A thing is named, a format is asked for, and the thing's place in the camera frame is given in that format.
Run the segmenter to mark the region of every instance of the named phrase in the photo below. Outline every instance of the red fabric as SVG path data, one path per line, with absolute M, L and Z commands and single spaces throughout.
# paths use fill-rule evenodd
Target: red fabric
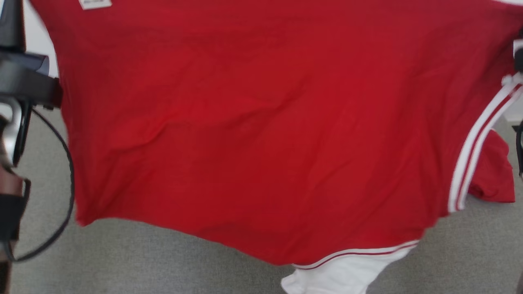
M 274 264 L 397 246 L 462 209 L 523 26 L 492 0 L 31 2 L 58 56 L 78 222 Z
M 496 131 L 490 131 L 483 144 L 469 193 L 490 202 L 516 202 L 513 169 L 507 156 L 507 143 Z

